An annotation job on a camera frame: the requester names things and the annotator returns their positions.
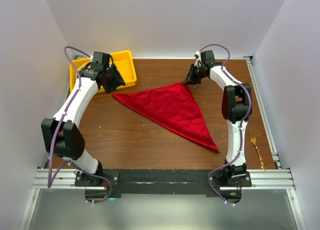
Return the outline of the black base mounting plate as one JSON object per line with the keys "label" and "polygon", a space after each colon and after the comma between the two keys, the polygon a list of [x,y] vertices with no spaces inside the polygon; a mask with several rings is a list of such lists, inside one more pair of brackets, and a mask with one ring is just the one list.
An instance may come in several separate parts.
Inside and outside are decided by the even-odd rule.
{"label": "black base mounting plate", "polygon": [[88,176],[75,170],[75,186],[85,188],[85,196],[100,200],[105,195],[120,198],[125,194],[179,194],[222,195],[227,200],[239,200],[241,189],[251,187],[252,180],[247,172],[245,177],[233,178],[228,183],[219,183],[209,178],[210,170],[192,169],[104,169],[108,182]]}

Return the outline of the round woven coaster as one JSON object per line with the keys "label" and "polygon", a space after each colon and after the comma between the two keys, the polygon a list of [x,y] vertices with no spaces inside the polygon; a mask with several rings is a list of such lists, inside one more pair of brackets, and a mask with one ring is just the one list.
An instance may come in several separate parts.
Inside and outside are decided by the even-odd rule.
{"label": "round woven coaster", "polygon": [[86,62],[86,63],[82,64],[77,70],[80,72],[83,68],[89,67],[90,64],[91,64],[91,62]]}

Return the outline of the gold fork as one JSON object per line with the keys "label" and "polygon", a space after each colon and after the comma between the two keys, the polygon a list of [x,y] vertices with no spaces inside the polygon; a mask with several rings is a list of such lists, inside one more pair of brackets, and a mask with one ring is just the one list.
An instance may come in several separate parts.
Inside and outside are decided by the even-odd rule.
{"label": "gold fork", "polygon": [[251,143],[254,145],[254,147],[256,149],[256,152],[257,152],[257,155],[258,155],[258,159],[259,159],[259,163],[260,163],[260,168],[262,170],[266,170],[267,167],[266,167],[266,165],[265,165],[265,163],[263,161],[263,158],[262,158],[262,156],[261,156],[261,154],[259,152],[258,146],[257,146],[257,139],[256,139],[255,132],[251,131],[249,137],[250,137]]}

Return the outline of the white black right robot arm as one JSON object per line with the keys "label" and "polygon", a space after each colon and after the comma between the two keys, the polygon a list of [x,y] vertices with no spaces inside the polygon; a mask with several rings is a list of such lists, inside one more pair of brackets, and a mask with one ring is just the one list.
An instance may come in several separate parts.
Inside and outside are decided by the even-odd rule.
{"label": "white black right robot arm", "polygon": [[191,65],[183,83],[200,84],[205,77],[216,82],[223,90],[221,112],[228,127],[225,164],[210,173],[209,178],[228,186],[235,186],[247,173],[245,134],[252,113],[251,86],[232,76],[223,63],[216,61],[212,50],[196,52],[195,63]]}

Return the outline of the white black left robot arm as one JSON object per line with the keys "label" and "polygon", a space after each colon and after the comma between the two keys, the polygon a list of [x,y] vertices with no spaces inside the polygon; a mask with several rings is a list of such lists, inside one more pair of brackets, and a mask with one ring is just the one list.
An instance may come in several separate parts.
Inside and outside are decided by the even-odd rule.
{"label": "white black left robot arm", "polygon": [[81,70],[74,67],[75,85],[63,106],[52,118],[45,118],[41,130],[48,158],[48,187],[56,173],[52,172],[53,157],[64,159],[80,171],[80,176],[92,186],[106,183],[102,164],[85,149],[85,139],[79,130],[81,118],[92,97],[103,88],[111,93],[124,85],[112,55],[94,52]]}

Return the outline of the yellow plastic tray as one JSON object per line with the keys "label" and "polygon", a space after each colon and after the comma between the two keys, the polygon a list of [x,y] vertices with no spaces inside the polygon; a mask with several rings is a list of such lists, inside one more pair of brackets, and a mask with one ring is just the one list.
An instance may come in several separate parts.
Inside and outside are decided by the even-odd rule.
{"label": "yellow plastic tray", "polygon": [[[134,86],[137,81],[137,76],[136,76],[131,52],[129,50],[120,51],[120,52],[111,53],[111,55],[113,57],[115,65],[117,66],[121,76],[125,81],[125,85],[117,87],[117,90],[121,88]],[[82,64],[89,61],[90,60],[88,57],[84,57],[84,58],[82,57],[80,59],[72,60],[72,62],[74,63],[77,69]],[[69,92],[71,93],[71,91],[73,90],[76,84],[76,73],[71,64],[69,65],[69,83],[70,83]]]}

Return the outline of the red cloth napkin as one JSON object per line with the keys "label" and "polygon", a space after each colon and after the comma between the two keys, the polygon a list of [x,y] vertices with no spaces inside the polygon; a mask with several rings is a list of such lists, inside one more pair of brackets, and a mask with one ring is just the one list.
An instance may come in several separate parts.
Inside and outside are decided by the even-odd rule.
{"label": "red cloth napkin", "polygon": [[170,132],[218,153],[202,112],[188,85],[182,82],[112,97]]}

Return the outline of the aluminium frame rail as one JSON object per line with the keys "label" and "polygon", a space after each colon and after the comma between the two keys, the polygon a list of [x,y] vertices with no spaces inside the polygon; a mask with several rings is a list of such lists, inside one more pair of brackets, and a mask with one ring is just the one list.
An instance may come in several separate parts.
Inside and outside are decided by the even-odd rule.
{"label": "aluminium frame rail", "polygon": [[248,175],[218,186],[230,135],[221,114],[223,89],[204,78],[191,92],[205,117],[212,152],[173,135],[98,93],[80,131],[86,150],[106,169],[111,194],[84,183],[74,168],[61,169],[47,188],[47,169],[32,183],[23,229],[305,229],[290,170],[275,169],[275,148],[256,100],[248,126],[256,131],[267,164],[261,170],[244,138]]}

